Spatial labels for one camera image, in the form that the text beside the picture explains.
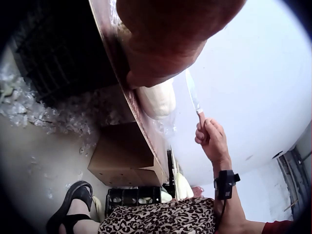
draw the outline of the sandal strap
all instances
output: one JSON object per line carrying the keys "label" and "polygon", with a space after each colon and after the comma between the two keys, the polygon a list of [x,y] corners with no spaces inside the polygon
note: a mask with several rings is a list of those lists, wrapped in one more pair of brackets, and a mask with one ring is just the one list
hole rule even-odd
{"label": "sandal strap", "polygon": [[86,214],[66,215],[62,220],[66,229],[66,234],[74,234],[73,228],[79,220],[91,219]]}

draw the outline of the foot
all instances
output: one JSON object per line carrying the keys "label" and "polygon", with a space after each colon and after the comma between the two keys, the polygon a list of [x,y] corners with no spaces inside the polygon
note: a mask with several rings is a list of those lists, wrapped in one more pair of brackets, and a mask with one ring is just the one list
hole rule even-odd
{"label": "foot", "polygon": [[[73,199],[67,215],[85,214],[90,217],[87,205],[79,199]],[[97,234],[100,223],[93,220],[79,220],[73,228],[74,234]],[[59,227],[59,234],[66,234],[63,224]]]}

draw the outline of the black sandal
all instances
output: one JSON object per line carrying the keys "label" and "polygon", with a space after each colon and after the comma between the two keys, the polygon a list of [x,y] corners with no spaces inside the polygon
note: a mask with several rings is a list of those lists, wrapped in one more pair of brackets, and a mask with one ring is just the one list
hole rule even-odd
{"label": "black sandal", "polygon": [[71,206],[73,199],[82,200],[88,207],[90,212],[92,204],[93,190],[91,185],[86,181],[78,181],[74,183],[66,193],[65,199],[61,207],[54,215],[49,219],[46,224],[46,230],[48,234],[58,234],[59,227],[64,224],[66,234],[74,234],[73,227],[79,220],[90,219],[85,214],[66,215]]}

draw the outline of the red sleeve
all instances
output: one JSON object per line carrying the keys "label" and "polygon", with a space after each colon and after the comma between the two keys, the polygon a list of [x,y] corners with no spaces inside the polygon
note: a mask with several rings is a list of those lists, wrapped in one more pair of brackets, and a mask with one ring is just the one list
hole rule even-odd
{"label": "red sleeve", "polygon": [[289,226],[292,224],[292,221],[274,221],[273,223],[266,223],[262,230],[262,234],[275,234],[275,233],[286,233]]}

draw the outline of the cardboard box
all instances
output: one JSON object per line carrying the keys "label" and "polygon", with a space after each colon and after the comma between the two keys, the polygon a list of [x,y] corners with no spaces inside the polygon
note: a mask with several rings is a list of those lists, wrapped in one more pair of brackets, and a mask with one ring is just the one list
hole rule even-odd
{"label": "cardboard box", "polygon": [[168,180],[136,122],[103,128],[88,169],[111,187],[161,186]]}

